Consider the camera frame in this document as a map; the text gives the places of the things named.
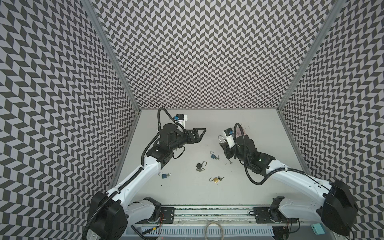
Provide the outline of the small brass padlock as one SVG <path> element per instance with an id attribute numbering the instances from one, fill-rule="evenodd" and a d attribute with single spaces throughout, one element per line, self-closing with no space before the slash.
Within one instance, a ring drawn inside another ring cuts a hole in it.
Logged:
<path id="1" fill-rule="evenodd" d="M 218 183 L 219 181 L 222 181 L 223 179 L 224 179 L 224 177 L 209 178 L 209 182 Z"/>

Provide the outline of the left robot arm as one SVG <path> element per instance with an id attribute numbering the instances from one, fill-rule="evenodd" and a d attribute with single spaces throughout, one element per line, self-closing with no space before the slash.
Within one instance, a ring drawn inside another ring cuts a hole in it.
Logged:
<path id="1" fill-rule="evenodd" d="M 138 203 L 132 200 L 139 190 L 174 158 L 174 150 L 199 143 L 205 128 L 186 129 L 187 116 L 171 116 L 163 107 L 158 109 L 158 130 L 144 148 L 140 165 L 123 181 L 91 199 L 88 220 L 83 228 L 83 240 L 118 240 L 127 227 L 143 220 L 156 221 L 161 203 L 151 197 Z"/>

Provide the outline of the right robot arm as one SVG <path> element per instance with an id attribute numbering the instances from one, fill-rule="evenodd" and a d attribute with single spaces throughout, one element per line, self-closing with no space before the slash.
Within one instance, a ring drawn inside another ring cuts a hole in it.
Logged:
<path id="1" fill-rule="evenodd" d="M 218 136 L 225 157 L 242 164 L 249 181 L 262 186 L 269 179 L 281 182 L 309 198 L 292 200 L 283 196 L 273 199 L 270 218 L 279 223 L 283 219 L 303 219 L 322 223 L 334 233 L 351 240 L 357 220 L 358 204 L 349 185 L 341 180 L 332 182 L 310 176 L 303 170 L 289 167 L 275 157 L 260 152 L 243 127 L 236 123 Z"/>

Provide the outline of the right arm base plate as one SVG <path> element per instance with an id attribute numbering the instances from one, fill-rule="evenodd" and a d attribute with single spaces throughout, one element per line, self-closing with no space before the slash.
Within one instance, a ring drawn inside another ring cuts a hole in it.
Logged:
<path id="1" fill-rule="evenodd" d="M 270 209 L 270 207 L 254 207 L 249 211 L 258 224 L 290 224 L 297 223 L 297 219 L 286 218 L 279 210 Z"/>

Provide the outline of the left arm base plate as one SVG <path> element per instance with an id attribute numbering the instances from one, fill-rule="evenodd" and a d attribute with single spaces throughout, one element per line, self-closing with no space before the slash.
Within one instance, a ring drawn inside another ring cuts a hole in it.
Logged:
<path id="1" fill-rule="evenodd" d="M 139 223 L 140 224 L 160 224 L 160 221 L 162 221 L 163 224 L 173 224 L 174 223 L 174 217 L 175 217 L 175 210 L 174 207 L 161 207 L 159 216 L 156 220 L 142 220 Z"/>

